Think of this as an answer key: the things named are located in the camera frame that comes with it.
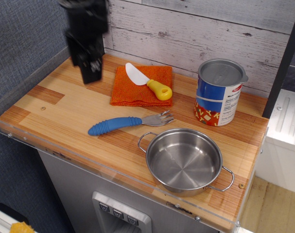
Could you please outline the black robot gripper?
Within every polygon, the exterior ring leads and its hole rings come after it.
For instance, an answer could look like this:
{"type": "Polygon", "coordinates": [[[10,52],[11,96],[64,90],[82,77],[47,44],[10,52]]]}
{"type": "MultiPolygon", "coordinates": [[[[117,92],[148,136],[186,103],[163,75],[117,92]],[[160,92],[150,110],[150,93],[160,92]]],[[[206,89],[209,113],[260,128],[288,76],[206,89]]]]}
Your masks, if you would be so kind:
{"type": "Polygon", "coordinates": [[[65,31],[74,66],[79,66],[84,84],[102,78],[102,59],[96,48],[97,35],[108,31],[105,4],[65,4],[69,28],[65,31]]]}

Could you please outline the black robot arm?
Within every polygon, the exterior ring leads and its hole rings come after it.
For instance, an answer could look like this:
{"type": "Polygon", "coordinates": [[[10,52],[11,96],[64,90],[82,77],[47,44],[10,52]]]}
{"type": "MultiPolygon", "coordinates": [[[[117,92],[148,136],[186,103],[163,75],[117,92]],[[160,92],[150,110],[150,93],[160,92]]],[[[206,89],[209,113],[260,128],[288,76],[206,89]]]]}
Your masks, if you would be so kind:
{"type": "Polygon", "coordinates": [[[103,34],[108,31],[105,0],[60,0],[68,16],[65,38],[74,66],[80,68],[83,83],[102,77],[103,34]]]}

